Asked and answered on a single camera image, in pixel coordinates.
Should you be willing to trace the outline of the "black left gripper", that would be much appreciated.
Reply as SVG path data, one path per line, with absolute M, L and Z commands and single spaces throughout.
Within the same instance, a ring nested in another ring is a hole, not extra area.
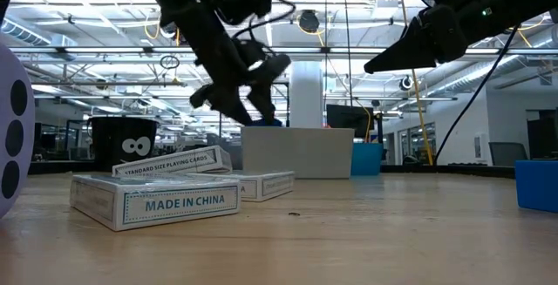
M 290 65 L 289 56 L 279 54 L 264 60 L 266 54 L 259 41 L 228 36 L 217 37 L 217 49 L 221 55 L 217 84 L 203 85 L 195 91 L 189 98 L 191 106 L 199 108 L 208 102 L 211 110 L 247 126 L 252 119 L 241 102 L 237 87 L 249 85 L 248 100 L 266 124 L 273 124 L 275 107 L 271 101 L 271 86 Z M 258 67 L 248 70 L 260 60 L 263 61 Z

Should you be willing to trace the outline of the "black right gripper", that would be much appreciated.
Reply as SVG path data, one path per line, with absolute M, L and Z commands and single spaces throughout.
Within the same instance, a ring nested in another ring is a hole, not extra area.
M 433 68 L 462 57 L 470 44 L 509 26 L 506 0 L 426 0 L 402 37 L 367 62 L 364 71 Z

